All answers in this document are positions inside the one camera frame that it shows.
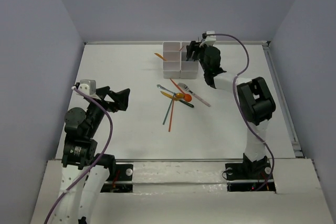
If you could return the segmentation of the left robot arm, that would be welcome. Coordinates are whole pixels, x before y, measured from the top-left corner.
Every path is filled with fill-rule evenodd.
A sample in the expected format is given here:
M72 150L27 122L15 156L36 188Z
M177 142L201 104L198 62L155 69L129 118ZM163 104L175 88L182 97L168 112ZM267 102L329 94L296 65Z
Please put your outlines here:
M90 223L103 184L118 177L115 157L106 154L113 133L110 113L127 110L131 90L97 88L94 80L81 80L71 89L89 105L85 110L72 108L65 115L61 183L45 223ZM96 153L98 143L93 137L103 117L107 117L110 130L102 151Z

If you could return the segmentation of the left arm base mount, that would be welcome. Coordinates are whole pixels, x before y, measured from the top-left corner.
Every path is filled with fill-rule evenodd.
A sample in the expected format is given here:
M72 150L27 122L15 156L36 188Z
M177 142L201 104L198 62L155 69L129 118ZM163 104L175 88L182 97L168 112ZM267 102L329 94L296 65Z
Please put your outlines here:
M133 164L117 163L116 172L104 182L101 193L132 193Z

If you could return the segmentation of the orange plastic knife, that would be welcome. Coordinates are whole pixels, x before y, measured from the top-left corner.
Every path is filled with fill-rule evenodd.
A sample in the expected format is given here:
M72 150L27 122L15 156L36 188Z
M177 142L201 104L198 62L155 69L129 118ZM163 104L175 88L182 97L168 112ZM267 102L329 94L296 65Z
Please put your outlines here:
M161 58L163 61L167 61L161 54L155 52L154 53L156 56L158 56L159 58Z

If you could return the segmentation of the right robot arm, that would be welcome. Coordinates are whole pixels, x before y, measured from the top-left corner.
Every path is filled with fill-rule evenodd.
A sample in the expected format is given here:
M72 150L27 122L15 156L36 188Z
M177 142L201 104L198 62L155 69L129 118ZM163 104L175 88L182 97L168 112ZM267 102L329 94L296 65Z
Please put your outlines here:
M203 69L206 84L214 89L232 92L238 110L247 126L247 142L241 171L248 178L253 178L261 171L258 161L266 159L265 133L267 122L275 112L276 104L262 77L243 78L248 69L249 53L245 46L246 65L237 74L221 67L221 53L212 42L191 41L186 46L186 59L198 61Z

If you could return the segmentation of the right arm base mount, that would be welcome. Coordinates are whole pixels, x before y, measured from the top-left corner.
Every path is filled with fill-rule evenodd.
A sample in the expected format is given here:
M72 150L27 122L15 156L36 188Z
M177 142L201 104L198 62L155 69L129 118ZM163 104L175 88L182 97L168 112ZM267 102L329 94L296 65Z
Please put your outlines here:
M243 171L242 163L227 163L222 172L226 180L227 190L233 192L276 191L273 175L270 177L271 165L268 163L262 168L257 168L252 173Z

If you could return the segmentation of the red-orange chopstick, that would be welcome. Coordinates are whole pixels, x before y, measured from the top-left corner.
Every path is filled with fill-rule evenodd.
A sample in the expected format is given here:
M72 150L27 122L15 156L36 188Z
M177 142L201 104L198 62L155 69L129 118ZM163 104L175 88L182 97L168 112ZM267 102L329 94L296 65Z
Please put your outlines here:
M171 132L171 127L172 127L173 110L174 110L174 99L172 99L172 105L171 105L171 113L170 113L170 120L169 120L169 132Z
M180 86L178 86L178 84L176 84L176 83L174 82L173 79L170 78L170 81L174 84L174 86L175 86L177 89L180 90L180 92L181 92L182 94L186 95L186 93L183 91L183 89L182 89Z

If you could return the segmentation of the silver fork pink handle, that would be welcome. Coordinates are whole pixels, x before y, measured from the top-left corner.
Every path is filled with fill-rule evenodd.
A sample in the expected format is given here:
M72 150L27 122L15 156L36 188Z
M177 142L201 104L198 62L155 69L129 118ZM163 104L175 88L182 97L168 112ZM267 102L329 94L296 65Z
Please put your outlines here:
M211 107L211 105L207 101L205 101L203 98L201 98L195 92L193 92L186 84L179 82L177 85L179 87L181 87L182 89L186 90L187 92L189 92L192 96L194 96L195 98L197 98L199 101L201 101L203 104L205 104L209 108Z

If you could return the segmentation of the teal chopstick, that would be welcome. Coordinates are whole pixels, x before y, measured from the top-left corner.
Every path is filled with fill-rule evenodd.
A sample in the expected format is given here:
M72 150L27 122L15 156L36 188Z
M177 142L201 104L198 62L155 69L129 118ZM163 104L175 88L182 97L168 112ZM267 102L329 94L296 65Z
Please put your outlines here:
M167 120L169 111L170 111L170 109L171 109L171 107L172 107L172 104L173 104L173 101L174 101L174 98L175 98L175 94L170 95L170 94L168 94L168 93L166 93L166 92L163 92L163 91L161 91L161 93L162 93L164 96L166 96L166 97L168 97L168 98L171 99L171 102L170 102L170 104L169 104L169 106L168 106L168 109L167 109L167 111L166 111L166 114L165 114L165 117L164 117L164 120L163 120L163 125L164 125L164 124L166 123L166 120Z

